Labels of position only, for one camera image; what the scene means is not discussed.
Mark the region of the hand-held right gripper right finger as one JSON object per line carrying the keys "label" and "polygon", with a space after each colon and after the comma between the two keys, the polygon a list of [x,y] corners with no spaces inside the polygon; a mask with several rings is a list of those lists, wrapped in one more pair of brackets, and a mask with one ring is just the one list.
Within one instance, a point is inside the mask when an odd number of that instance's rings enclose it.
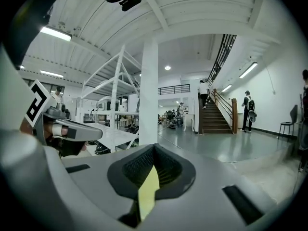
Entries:
{"label": "hand-held right gripper right finger", "polygon": [[195,181],[194,165],[160,144],[154,145],[154,167],[159,180],[156,200],[179,198]]}

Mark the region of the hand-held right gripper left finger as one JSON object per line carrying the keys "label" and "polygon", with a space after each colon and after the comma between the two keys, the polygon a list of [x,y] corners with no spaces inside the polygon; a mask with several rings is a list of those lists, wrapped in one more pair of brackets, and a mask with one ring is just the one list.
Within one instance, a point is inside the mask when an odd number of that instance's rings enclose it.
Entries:
{"label": "hand-held right gripper left finger", "polygon": [[107,178],[114,191],[125,198],[138,199],[139,188],[154,166],[154,145],[149,144],[134,153],[113,162]]}

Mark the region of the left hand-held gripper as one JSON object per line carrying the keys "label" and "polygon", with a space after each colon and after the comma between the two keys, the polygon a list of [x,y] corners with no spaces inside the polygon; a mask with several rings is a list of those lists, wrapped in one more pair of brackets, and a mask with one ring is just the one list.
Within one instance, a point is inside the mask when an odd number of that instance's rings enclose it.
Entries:
{"label": "left hand-held gripper", "polygon": [[68,134],[64,138],[68,141],[97,141],[103,136],[102,130],[81,124],[65,116],[65,105],[58,102],[38,81],[30,86],[34,93],[34,100],[26,112],[25,118],[32,127],[33,135],[46,144],[44,125],[58,123],[68,127]]}

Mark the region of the person's left hand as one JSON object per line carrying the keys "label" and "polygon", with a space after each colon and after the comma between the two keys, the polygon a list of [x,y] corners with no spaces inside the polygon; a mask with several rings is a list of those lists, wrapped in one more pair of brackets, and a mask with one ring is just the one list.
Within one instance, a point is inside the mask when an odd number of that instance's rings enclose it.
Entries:
{"label": "person's left hand", "polygon": [[47,123],[44,125],[44,136],[46,144],[58,151],[60,157],[79,155],[86,150],[87,141],[68,141],[64,138],[68,134],[68,127],[58,123]]}

